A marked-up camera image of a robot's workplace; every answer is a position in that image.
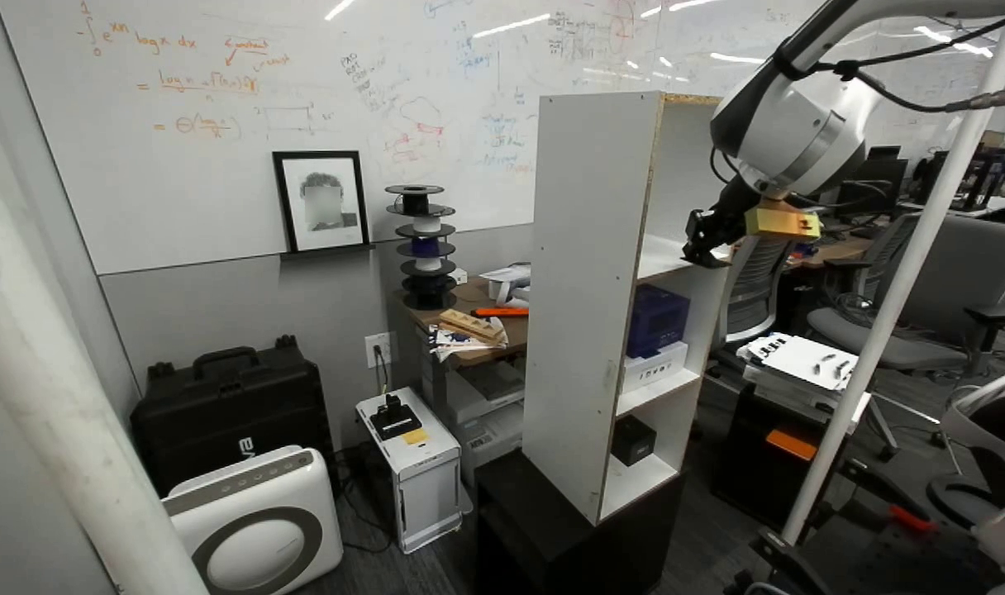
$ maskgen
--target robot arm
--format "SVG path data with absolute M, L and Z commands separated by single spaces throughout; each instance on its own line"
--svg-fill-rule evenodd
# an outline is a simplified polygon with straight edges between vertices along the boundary
M 711 118 L 711 139 L 736 157 L 736 179 L 715 209 L 690 215 L 690 260 L 736 241 L 760 196 L 810 196 L 864 163 L 864 132 L 794 82 L 849 28 L 884 15 L 1005 15 L 1005 0 L 825 0 Z

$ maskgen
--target framed portrait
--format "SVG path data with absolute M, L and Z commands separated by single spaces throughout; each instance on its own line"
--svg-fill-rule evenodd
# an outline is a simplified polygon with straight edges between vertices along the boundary
M 290 251 L 366 244 L 360 153 L 273 153 Z

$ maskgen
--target floor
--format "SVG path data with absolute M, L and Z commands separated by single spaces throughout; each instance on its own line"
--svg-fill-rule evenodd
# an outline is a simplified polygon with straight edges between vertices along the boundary
M 1005 336 L 987 359 L 981 375 L 1005 369 Z M 899 397 L 928 413 L 941 413 L 946 397 L 957 387 L 953 381 L 912 375 L 878 369 L 874 381 L 877 390 Z M 687 482 L 677 507 L 666 566 L 660 575 L 659 595 L 684 592 L 684 595 L 717 595 L 725 592 L 736 571 L 760 569 L 760 558 L 750 550 L 750 537 L 760 533 L 753 520 L 729 507 L 711 491 L 711 469 L 722 453 L 722 440 L 727 433 L 727 419 L 734 409 L 734 397 L 706 383 L 701 394 L 698 433 L 687 453 Z M 946 471 L 947 456 L 928 440 L 928 425 L 884 407 L 896 435 L 899 456 L 888 462 L 891 474 L 909 482 L 921 482 L 918 474 Z M 877 453 L 878 440 L 870 424 L 860 425 L 854 447 L 860 453 Z M 347 543 L 339 569 L 303 585 L 298 595 L 469 595 L 471 588 L 471 560 L 477 560 L 477 534 L 471 520 L 463 533 L 441 537 L 437 545 L 401 554 L 390 543 L 376 515 L 370 511 L 360 489 L 342 487 L 339 494 L 339 533 Z

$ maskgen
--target small white device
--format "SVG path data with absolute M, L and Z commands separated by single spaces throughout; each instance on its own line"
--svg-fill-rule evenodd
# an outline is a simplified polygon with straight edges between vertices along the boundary
M 221 595 L 290 592 L 342 554 L 330 474 L 307 447 L 184 479 L 166 511 L 209 592 Z

